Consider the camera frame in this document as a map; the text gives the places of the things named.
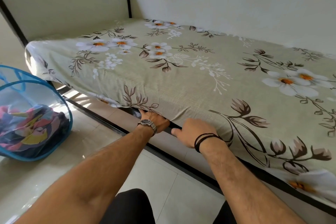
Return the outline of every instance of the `black cord bracelet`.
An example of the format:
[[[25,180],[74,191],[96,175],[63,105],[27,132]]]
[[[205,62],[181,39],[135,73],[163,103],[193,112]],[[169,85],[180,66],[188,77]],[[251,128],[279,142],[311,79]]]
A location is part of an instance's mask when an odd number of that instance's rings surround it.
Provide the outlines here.
[[[199,137],[197,137],[196,140],[195,140],[195,150],[200,153],[200,144],[201,144],[201,142],[203,142],[205,139],[208,139],[210,137],[216,137],[216,138],[222,140],[221,137],[215,135],[214,133],[202,134]]]

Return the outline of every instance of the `leg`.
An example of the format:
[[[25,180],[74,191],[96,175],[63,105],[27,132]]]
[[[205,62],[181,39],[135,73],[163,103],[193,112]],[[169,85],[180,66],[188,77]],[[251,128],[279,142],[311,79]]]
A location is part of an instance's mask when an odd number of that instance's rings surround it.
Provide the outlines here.
[[[146,193],[131,189],[116,195],[100,224],[155,224],[153,210]]]
[[[213,224],[237,224],[227,201],[224,202]]]

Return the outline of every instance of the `laundry basket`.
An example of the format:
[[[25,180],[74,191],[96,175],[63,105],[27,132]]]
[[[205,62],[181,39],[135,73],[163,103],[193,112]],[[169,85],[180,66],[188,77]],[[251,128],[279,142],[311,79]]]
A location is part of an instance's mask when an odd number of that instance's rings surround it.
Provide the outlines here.
[[[34,161],[51,154],[69,135],[71,111],[46,81],[0,65],[0,155]]]

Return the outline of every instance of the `mattress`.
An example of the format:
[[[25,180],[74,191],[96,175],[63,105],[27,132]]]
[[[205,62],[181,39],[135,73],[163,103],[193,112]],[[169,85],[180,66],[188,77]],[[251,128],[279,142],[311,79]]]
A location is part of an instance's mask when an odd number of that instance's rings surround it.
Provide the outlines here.
[[[208,121],[236,156],[335,207],[335,56],[149,19],[27,52],[35,75],[113,107]]]

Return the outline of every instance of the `blue trim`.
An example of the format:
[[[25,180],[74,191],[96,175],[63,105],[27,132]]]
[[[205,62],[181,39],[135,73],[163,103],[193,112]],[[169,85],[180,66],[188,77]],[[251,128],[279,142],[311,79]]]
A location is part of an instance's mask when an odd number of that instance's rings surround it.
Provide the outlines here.
[[[0,146],[0,152],[3,153],[3,154],[6,154],[7,156],[11,157],[11,158],[14,158],[14,159],[17,159],[17,160],[21,160],[21,161],[27,161],[27,162],[30,162],[30,161],[36,161],[36,160],[40,160],[42,158],[45,158],[47,157],[48,155],[50,155],[54,150],[57,149],[58,146],[61,145],[61,143],[63,143],[65,141],[65,139],[69,136],[69,134],[71,133],[71,128],[72,128],[72,124],[73,124],[73,117],[72,117],[72,113],[70,111],[70,108],[68,106],[68,104],[66,103],[66,101],[64,100],[64,98],[57,92],[57,90],[52,87],[51,85],[49,85],[46,81],[40,79],[39,77],[36,77],[30,73],[27,73],[25,71],[22,71],[20,69],[17,69],[17,68],[13,68],[13,67],[9,67],[9,66],[5,66],[5,65],[0,65],[0,68],[1,67],[6,67],[6,68],[10,68],[10,69],[14,69],[15,71],[19,71],[27,76],[30,76],[32,78],[36,78],[37,80],[21,80],[21,81],[16,81],[16,82],[11,82],[11,83],[8,83],[8,84],[5,84],[3,86],[0,86],[0,90],[3,90],[4,88],[7,88],[9,86],[12,86],[12,85],[15,85],[15,84],[18,84],[18,83],[26,83],[26,82],[29,82],[29,83],[36,83],[36,84],[41,84],[41,85],[44,85],[46,87],[48,87],[49,89],[51,89],[61,100],[62,102],[65,104],[65,106],[67,107],[68,109],[68,112],[69,112],[69,129],[68,129],[68,132],[65,134],[64,138],[59,141],[57,143],[57,145],[55,145],[49,152],[39,156],[39,157],[36,157],[36,158],[25,158],[25,157],[21,157],[21,156],[18,156],[16,155],[15,153],[11,152],[11,151],[8,151],[6,149],[4,149],[3,147]]]

